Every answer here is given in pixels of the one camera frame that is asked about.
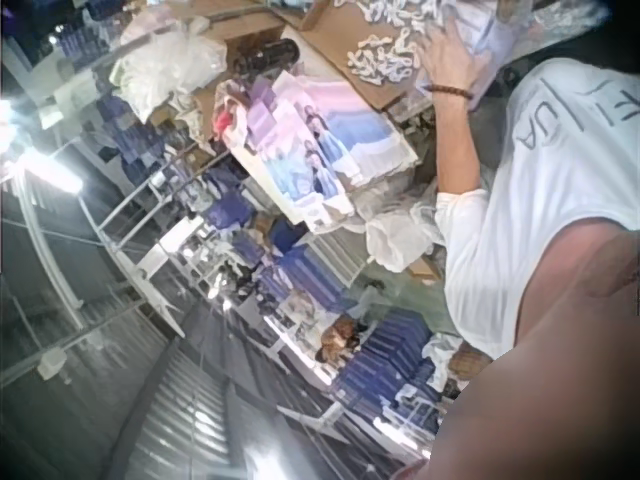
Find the bracelet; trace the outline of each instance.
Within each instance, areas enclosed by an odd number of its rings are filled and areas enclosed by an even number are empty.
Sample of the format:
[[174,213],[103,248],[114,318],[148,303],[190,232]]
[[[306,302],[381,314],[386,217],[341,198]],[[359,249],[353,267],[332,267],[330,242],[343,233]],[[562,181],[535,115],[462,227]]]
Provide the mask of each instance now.
[[427,91],[432,93],[446,93],[449,95],[457,95],[458,97],[464,97],[467,100],[473,100],[473,95],[467,90],[456,87],[446,87],[444,85],[428,85]]

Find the hand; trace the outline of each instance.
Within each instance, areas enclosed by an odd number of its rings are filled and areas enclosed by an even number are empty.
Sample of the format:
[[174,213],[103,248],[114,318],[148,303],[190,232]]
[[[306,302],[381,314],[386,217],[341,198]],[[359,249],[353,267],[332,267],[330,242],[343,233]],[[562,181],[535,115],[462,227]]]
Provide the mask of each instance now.
[[469,91],[491,60],[488,50],[473,57],[465,47],[455,16],[448,15],[445,30],[432,27],[423,42],[422,65],[431,83]]

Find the red object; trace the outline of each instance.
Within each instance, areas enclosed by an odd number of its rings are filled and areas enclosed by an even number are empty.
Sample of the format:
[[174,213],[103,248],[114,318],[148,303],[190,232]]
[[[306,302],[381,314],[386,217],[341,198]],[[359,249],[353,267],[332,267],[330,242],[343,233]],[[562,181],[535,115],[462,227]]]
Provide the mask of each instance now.
[[416,463],[412,463],[396,472],[390,480],[416,480],[418,473],[420,473],[428,463],[428,460],[418,460]]
[[222,135],[229,125],[233,123],[233,116],[227,111],[223,110],[216,118],[213,124],[213,130]]

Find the plastic wrap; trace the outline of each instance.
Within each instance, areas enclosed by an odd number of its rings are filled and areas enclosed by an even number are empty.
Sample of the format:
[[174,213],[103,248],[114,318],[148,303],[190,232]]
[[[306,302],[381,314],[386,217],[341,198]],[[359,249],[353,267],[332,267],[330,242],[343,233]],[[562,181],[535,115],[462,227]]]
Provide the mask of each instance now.
[[442,392],[449,378],[448,365],[453,355],[462,345],[462,338],[446,333],[436,333],[422,349],[422,358],[430,358],[435,371],[427,385]]
[[434,181],[424,192],[389,202],[367,222],[367,250],[387,270],[402,272],[422,254],[433,253],[435,244],[444,243],[433,220],[435,188]]
[[117,66],[119,96],[144,123],[153,110],[176,92],[204,87],[227,69],[227,48],[192,36],[182,24],[128,54]]
[[136,15],[120,36],[120,45],[132,42],[147,33],[176,23],[176,19],[168,5],[154,5]]

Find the white t-shirt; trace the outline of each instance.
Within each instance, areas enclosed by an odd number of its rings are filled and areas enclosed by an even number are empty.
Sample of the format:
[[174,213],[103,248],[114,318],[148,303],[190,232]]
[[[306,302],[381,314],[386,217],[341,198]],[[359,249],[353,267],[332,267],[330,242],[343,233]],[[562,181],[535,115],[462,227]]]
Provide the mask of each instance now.
[[445,293],[454,324],[498,358],[513,348],[522,295],[567,225],[640,228],[640,80],[572,60],[534,69],[508,106],[491,194],[441,193]]

